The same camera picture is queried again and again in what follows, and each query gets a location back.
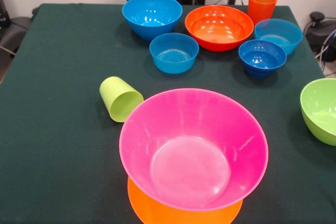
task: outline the plastic bowl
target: plastic bowl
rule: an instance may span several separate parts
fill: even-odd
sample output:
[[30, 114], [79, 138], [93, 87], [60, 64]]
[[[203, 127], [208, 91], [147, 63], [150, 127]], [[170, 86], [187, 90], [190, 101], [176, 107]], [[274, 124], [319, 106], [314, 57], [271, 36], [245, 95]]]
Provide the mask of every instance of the plastic bowl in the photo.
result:
[[131, 206], [146, 224], [230, 224], [237, 217], [243, 201], [214, 211], [195, 212], [168, 207], [146, 195], [128, 178], [128, 196]]
[[238, 9], [209, 5], [191, 11], [185, 26], [201, 47], [222, 52], [238, 47], [253, 32], [253, 22]]
[[271, 41], [290, 55], [303, 38], [301, 29], [289, 21], [282, 19], [265, 19], [260, 21], [254, 30], [256, 39]]
[[169, 33], [153, 39], [149, 50], [158, 69], [165, 73], [182, 73], [193, 66], [199, 46], [188, 35]]
[[248, 196], [268, 162], [265, 134], [233, 99], [175, 89], [141, 103], [119, 140], [123, 167], [148, 196], [189, 211], [228, 207]]
[[243, 43], [238, 53], [246, 72], [255, 78], [269, 76], [287, 60], [286, 53], [281, 47], [259, 39]]
[[145, 40], [170, 33], [182, 15], [176, 0], [129, 0], [122, 14], [133, 31]]
[[318, 140], [336, 146], [336, 79], [323, 78], [307, 84], [300, 102], [311, 133]]

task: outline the dark blue bowl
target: dark blue bowl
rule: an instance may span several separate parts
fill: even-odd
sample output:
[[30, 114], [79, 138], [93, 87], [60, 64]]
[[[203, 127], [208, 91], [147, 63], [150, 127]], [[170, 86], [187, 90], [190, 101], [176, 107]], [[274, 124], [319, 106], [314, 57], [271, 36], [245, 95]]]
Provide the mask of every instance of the dark blue bowl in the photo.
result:
[[182, 15], [176, 0], [129, 0], [122, 14], [133, 31], [145, 40], [170, 33]]
[[287, 60], [287, 55], [281, 47], [259, 39], [243, 43], [238, 52], [246, 72], [255, 78], [269, 76]]

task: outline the dark green tablecloth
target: dark green tablecloth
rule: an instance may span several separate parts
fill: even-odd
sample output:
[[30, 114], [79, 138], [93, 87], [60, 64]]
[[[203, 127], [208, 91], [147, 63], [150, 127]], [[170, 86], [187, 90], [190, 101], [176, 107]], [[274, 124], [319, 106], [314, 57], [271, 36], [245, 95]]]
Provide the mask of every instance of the dark green tablecloth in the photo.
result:
[[[184, 6], [175, 31], [186, 32], [193, 8]], [[296, 22], [288, 7], [274, 17]], [[300, 113], [301, 89], [323, 77], [305, 39], [262, 80], [245, 74], [237, 49], [200, 49], [190, 71], [163, 74], [148, 45], [120, 5], [41, 6], [0, 86], [0, 222], [140, 223], [119, 158], [122, 124], [109, 118], [98, 92], [106, 77], [119, 76], [145, 98], [181, 87], [214, 90], [259, 120], [269, 164], [234, 223], [336, 223], [336, 148], [317, 141]]]

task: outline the blue bowl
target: blue bowl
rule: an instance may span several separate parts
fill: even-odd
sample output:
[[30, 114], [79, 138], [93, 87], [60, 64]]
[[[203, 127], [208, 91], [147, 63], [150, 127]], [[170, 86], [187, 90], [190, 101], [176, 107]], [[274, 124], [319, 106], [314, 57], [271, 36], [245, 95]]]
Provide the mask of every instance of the blue bowl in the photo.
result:
[[271, 41], [290, 55], [302, 41], [301, 29], [282, 19], [265, 19], [257, 23], [254, 29], [256, 39]]
[[185, 34], [157, 36], [149, 45], [154, 64], [165, 73], [183, 73], [193, 66], [199, 51], [196, 40]]
[[129, 0], [122, 15], [133, 31], [145, 40], [170, 33], [182, 15], [182, 6], [176, 0]]
[[287, 55], [281, 47], [259, 39], [243, 43], [238, 52], [246, 72], [255, 78], [269, 76], [287, 60]]

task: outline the orange plate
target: orange plate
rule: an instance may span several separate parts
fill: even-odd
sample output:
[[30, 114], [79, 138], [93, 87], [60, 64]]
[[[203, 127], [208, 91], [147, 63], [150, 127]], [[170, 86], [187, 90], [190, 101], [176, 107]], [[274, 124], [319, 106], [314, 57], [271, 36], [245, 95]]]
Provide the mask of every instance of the orange plate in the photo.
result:
[[185, 18], [185, 27], [201, 47], [215, 52], [238, 47], [254, 29], [247, 14], [223, 5], [194, 9]]
[[238, 215], [243, 201], [227, 208], [209, 212], [192, 212], [168, 207], [147, 196], [128, 178], [128, 196], [131, 205], [145, 224], [226, 224]]

